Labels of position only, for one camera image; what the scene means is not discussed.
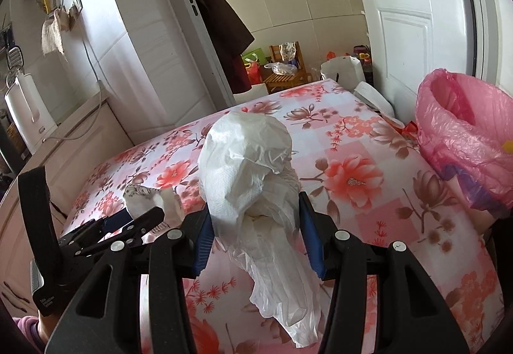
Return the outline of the person's left hand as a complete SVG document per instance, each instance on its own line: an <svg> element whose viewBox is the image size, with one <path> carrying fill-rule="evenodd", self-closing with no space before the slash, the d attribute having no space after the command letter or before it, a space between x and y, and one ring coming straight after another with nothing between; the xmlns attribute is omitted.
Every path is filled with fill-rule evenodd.
<svg viewBox="0 0 513 354"><path fill-rule="evenodd" d="M61 315L56 313L44 316L42 313L38 312L38 335L44 344L48 343L60 317Z"/></svg>

